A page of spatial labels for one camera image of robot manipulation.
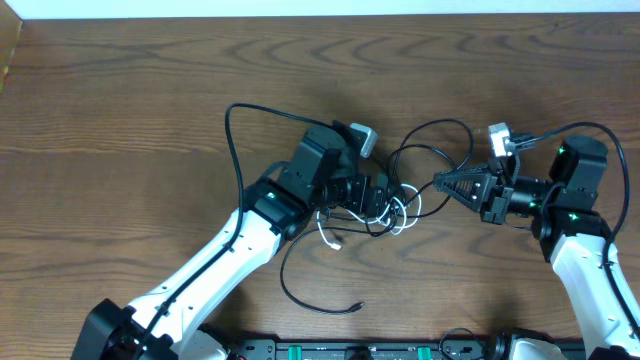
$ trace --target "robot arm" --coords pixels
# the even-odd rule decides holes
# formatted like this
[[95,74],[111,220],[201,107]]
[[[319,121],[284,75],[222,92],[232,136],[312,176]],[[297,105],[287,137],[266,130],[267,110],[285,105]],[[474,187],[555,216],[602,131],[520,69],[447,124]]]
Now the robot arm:
[[[508,213],[532,216],[532,232],[567,289],[587,355],[609,359],[609,352],[623,349],[640,356],[639,334],[633,333],[633,321],[607,271],[636,323],[638,303],[622,275],[615,245],[605,247],[609,227],[591,210],[606,169],[606,146],[586,136],[567,137],[549,172],[551,180],[544,180],[518,175],[519,151],[534,145],[530,134],[512,134],[504,123],[489,127],[489,133],[495,158],[476,168],[436,174],[436,189],[480,213],[483,222],[503,224]],[[518,147],[519,143],[527,145]],[[603,249],[608,249],[608,260],[603,259]],[[489,358],[555,358],[549,354],[557,352],[543,349],[543,342],[529,340],[512,338],[510,346]]]
[[[386,206],[386,187],[372,186],[358,171],[359,158],[369,156],[376,139],[358,124],[311,127],[278,179],[262,177],[245,189],[242,210],[174,275],[124,309],[109,299],[96,306],[71,358],[131,359],[142,352],[144,360],[224,359],[220,344],[198,327],[240,281],[304,230],[316,209],[340,206],[377,216]],[[232,243],[239,211],[242,224]]]
[[[228,242],[237,219],[238,210],[231,214],[220,233],[180,270],[146,295],[131,301],[128,306],[136,309],[133,321],[143,328],[149,326],[158,306]],[[188,340],[211,311],[240,281],[275,255],[282,236],[271,231],[271,226],[254,211],[245,212],[241,235],[233,245],[233,252],[225,252],[182,292],[153,327],[152,335],[156,338],[165,334],[170,336],[174,342],[171,349],[182,354]]]

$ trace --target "white wall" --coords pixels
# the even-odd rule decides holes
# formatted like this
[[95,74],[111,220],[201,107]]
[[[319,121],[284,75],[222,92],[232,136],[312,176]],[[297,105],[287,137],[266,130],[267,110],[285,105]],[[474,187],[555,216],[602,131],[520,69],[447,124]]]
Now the white wall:
[[640,11],[640,0],[6,0],[23,19]]

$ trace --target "table surface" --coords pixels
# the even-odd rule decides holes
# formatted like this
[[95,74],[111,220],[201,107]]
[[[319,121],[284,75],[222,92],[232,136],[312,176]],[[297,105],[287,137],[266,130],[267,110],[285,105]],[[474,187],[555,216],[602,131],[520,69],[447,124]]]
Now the table surface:
[[[474,129],[473,162],[489,156],[486,127],[536,134],[601,122],[640,178],[640,15],[473,15],[258,19],[29,21],[0,98],[0,352],[68,358],[102,299],[121,306],[172,274],[237,206],[223,130],[230,103],[371,126],[377,154],[426,121]],[[290,158],[305,126],[234,113],[246,183]],[[597,130],[582,130],[611,143]],[[561,139],[523,156],[547,176]],[[460,161],[464,133],[434,126],[415,142]],[[611,152],[596,209],[613,225],[622,201]],[[423,184],[446,164],[403,157]],[[640,197],[632,189],[619,236],[640,295]],[[442,194],[429,190],[425,207]],[[464,326],[519,326],[579,337],[560,281],[533,237],[482,224],[449,203],[401,236],[345,234],[338,253],[317,234],[293,253],[287,282],[313,304],[366,307],[310,313],[282,293],[283,253],[245,279],[211,316],[232,333],[283,339],[424,339]]]

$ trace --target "white cable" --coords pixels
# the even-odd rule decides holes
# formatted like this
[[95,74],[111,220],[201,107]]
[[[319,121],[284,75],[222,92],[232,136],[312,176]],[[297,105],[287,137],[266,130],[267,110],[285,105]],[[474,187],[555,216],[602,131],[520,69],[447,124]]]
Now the white cable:
[[[356,215],[356,213],[354,213],[354,212],[353,212],[353,211],[351,211],[351,210],[347,210],[347,212],[348,212],[349,214],[351,214],[351,216],[353,216],[356,220],[358,220],[358,221],[360,221],[361,223],[363,223],[363,224],[364,224],[364,220],[363,220],[362,218],[360,218],[358,215]],[[377,224],[377,223],[378,223],[378,220],[375,220],[375,221],[370,222],[370,223],[369,223],[369,225],[371,225],[371,224]]]
[[393,232],[393,229],[391,229],[391,233],[393,235],[398,235],[398,234],[400,234],[402,232],[402,230],[405,229],[405,226],[407,225],[407,208],[404,206],[404,204],[402,204],[402,201],[400,201],[400,199],[398,199],[397,197],[394,196],[392,199],[395,200],[398,203],[398,205],[400,205],[400,208],[402,209],[402,217],[404,219],[402,221],[402,226],[400,226],[400,227],[395,226],[394,227],[394,229],[395,228],[399,228],[400,229],[400,230],[398,230],[398,232]]
[[332,248],[333,250],[340,250],[342,249],[342,245],[340,244],[336,244],[336,243],[330,243],[329,240],[327,240],[326,236],[324,236],[324,231],[322,231],[322,226],[320,225],[320,211],[316,212],[316,223],[318,224],[318,230],[320,231],[320,235],[322,236],[322,240],[324,240],[324,243],[329,245],[330,248]]
[[[412,185],[409,184],[402,184],[402,186],[409,188],[411,190],[413,190],[413,192],[415,192],[416,194],[418,194],[418,189],[416,189],[415,187],[413,187]],[[416,213],[416,215],[420,215],[420,211],[422,211],[422,194],[418,194],[418,212]],[[407,226],[404,227],[404,229],[410,228],[413,225],[415,225],[418,222],[419,218],[415,218],[413,219],[413,222]]]

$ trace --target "green connector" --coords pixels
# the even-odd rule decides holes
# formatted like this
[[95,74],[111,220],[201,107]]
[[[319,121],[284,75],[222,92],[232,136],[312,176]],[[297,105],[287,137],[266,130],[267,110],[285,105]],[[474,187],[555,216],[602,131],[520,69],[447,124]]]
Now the green connector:
[[418,360],[431,360],[431,348],[419,347],[418,348]]
[[302,360],[302,347],[289,346],[289,360]]

